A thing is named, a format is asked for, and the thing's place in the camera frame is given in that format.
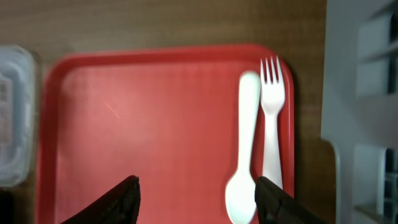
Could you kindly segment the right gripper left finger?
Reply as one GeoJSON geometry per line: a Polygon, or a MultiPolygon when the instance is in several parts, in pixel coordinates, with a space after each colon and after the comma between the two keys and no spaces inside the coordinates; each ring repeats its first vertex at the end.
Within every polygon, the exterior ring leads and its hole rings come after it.
{"type": "Polygon", "coordinates": [[[62,224],[136,224],[140,204],[139,178],[130,175],[62,224]]]}

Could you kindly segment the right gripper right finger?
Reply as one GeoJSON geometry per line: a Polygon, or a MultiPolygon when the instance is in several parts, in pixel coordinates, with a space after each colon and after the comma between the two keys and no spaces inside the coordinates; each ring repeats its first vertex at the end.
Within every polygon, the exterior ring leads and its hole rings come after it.
{"type": "Polygon", "coordinates": [[[260,224],[325,223],[264,176],[257,178],[255,202],[260,224]]]}

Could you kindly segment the white plastic spoon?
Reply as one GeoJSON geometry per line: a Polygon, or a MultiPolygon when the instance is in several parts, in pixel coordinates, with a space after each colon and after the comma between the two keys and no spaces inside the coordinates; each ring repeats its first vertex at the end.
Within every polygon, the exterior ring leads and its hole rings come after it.
{"type": "Polygon", "coordinates": [[[239,79],[238,163],[225,188],[225,205],[232,223],[250,223],[256,211],[256,184],[250,167],[260,91],[259,75],[244,72],[239,79]]]}

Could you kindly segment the white plastic fork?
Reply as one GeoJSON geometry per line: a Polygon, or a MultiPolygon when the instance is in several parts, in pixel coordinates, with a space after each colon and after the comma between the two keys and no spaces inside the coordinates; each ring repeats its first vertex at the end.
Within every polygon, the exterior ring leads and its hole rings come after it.
{"type": "Polygon", "coordinates": [[[261,60],[261,107],[265,117],[262,175],[283,188],[278,115],[285,103],[285,86],[278,58],[261,60]]]}

